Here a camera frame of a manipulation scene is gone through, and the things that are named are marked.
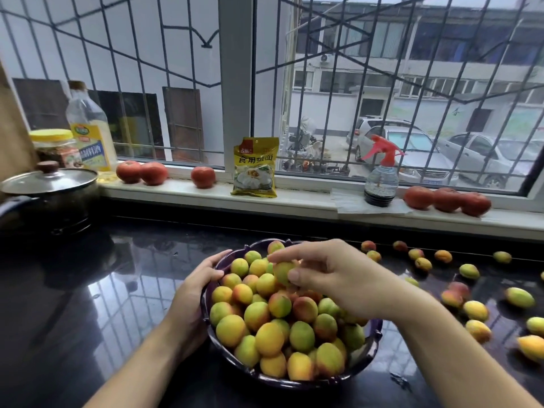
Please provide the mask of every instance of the red spray nozzle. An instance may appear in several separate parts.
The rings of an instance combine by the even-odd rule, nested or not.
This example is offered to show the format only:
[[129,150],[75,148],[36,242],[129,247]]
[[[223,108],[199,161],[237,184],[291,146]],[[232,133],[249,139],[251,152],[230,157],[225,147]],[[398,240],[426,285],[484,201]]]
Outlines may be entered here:
[[395,156],[404,155],[395,143],[391,143],[377,134],[373,134],[371,140],[374,142],[374,146],[372,146],[371,151],[363,159],[368,159],[376,153],[385,153],[385,157],[380,164],[382,166],[393,167],[395,165]]

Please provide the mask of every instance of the purple bowl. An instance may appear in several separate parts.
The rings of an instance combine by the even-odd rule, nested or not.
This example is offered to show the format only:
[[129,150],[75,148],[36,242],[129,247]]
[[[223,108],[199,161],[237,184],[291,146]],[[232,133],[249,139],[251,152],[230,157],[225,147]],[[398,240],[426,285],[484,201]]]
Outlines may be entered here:
[[[223,259],[221,259],[215,268],[225,271],[225,274],[229,273],[232,261],[237,258],[243,258],[244,255],[250,250],[255,250],[261,253],[264,257],[267,255],[268,245],[274,240],[279,240],[283,243],[285,247],[301,243],[301,241],[292,242],[289,239],[285,241],[281,239],[263,239],[253,243],[251,246],[246,245],[243,249],[232,251]],[[212,340],[212,343],[215,345],[215,347],[228,360],[228,362],[233,364],[239,370],[248,374],[250,377],[253,377],[257,381],[262,382],[263,384],[268,384],[277,388],[287,388],[292,390],[314,390],[317,388],[324,388],[330,385],[339,384],[346,379],[356,376],[359,372],[365,369],[376,356],[378,344],[382,337],[381,329],[384,323],[381,319],[372,319],[369,323],[366,324],[366,326],[364,327],[364,332],[366,336],[365,344],[362,348],[353,351],[350,354],[348,366],[346,367],[346,370],[342,375],[326,379],[318,379],[315,381],[289,381],[286,379],[269,377],[262,374],[258,369],[248,368],[240,361],[238,361],[232,352],[230,352],[223,345],[221,345],[221,343],[217,339],[217,336],[215,336],[215,330],[209,321],[209,310],[212,307],[212,292],[218,286],[219,282],[208,283],[208,285],[205,286],[202,290],[202,295],[200,297],[200,308],[202,309],[202,316],[204,318],[204,322],[206,322],[206,324],[208,325],[208,336]]]

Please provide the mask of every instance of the pot handle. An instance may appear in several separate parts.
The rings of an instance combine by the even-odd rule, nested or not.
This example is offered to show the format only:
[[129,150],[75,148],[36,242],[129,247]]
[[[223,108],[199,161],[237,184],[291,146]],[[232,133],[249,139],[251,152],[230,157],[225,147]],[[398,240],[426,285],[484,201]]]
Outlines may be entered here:
[[0,218],[3,217],[6,213],[16,210],[19,206],[26,205],[32,201],[38,200],[37,197],[30,196],[14,196],[9,197],[4,200],[3,204],[0,205]]

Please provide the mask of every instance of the jar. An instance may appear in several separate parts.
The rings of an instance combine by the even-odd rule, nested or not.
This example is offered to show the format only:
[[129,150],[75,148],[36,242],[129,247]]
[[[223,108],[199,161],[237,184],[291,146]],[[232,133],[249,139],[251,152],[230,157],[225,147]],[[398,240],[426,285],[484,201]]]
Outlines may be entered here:
[[40,161],[54,160],[60,167],[83,167],[76,139],[70,130],[32,130],[30,136]]

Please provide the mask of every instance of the spray bottle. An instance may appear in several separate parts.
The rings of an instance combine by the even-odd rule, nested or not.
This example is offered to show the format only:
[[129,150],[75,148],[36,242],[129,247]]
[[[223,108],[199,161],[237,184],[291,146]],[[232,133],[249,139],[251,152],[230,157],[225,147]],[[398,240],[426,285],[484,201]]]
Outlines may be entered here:
[[397,194],[399,176],[395,168],[395,156],[404,154],[395,143],[374,134],[371,137],[374,146],[363,157],[368,159],[377,153],[385,153],[380,165],[368,176],[364,185],[364,200],[370,205],[386,207]]

